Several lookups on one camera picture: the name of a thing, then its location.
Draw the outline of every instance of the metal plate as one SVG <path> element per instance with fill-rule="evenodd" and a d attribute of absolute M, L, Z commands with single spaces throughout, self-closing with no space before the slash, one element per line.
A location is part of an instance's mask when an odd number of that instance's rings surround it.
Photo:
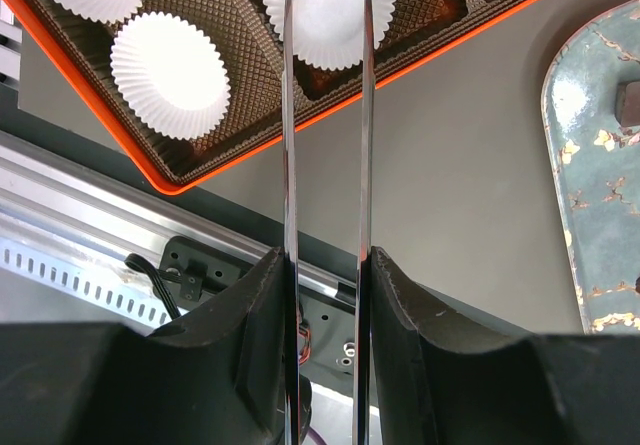
<path fill-rule="evenodd" d="M 614 116 L 621 83 L 640 80 L 640 1 L 580 29 L 555 58 L 542 114 L 587 332 L 638 333 L 640 128 Z"/>

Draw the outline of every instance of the chrome reflective surface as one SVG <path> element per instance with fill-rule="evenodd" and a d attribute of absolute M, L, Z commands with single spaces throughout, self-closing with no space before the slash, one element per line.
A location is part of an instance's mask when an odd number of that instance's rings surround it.
<path fill-rule="evenodd" d="M 356 350 L 353 378 L 353 444 L 369 443 L 369 382 L 371 380 L 371 186 L 373 106 L 373 12 L 364 0 L 364 60 L 362 71 L 362 142 L 360 149 L 360 246 L 356 277 Z"/>
<path fill-rule="evenodd" d="M 300 365 L 298 352 L 298 217 L 293 97 L 293 7 L 284 6 L 284 70 L 282 72 L 282 134 L 284 160 L 284 373 L 285 443 L 300 443 Z"/>

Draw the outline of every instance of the purple wire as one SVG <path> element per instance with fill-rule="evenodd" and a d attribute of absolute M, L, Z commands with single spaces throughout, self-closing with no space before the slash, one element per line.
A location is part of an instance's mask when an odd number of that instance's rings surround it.
<path fill-rule="evenodd" d="M 309 431 L 307 432 L 307 436 L 313 440 L 313 443 L 316 445 L 327 445 L 327 442 L 320 436 L 318 432 L 316 432 L 312 427 L 309 427 Z"/>

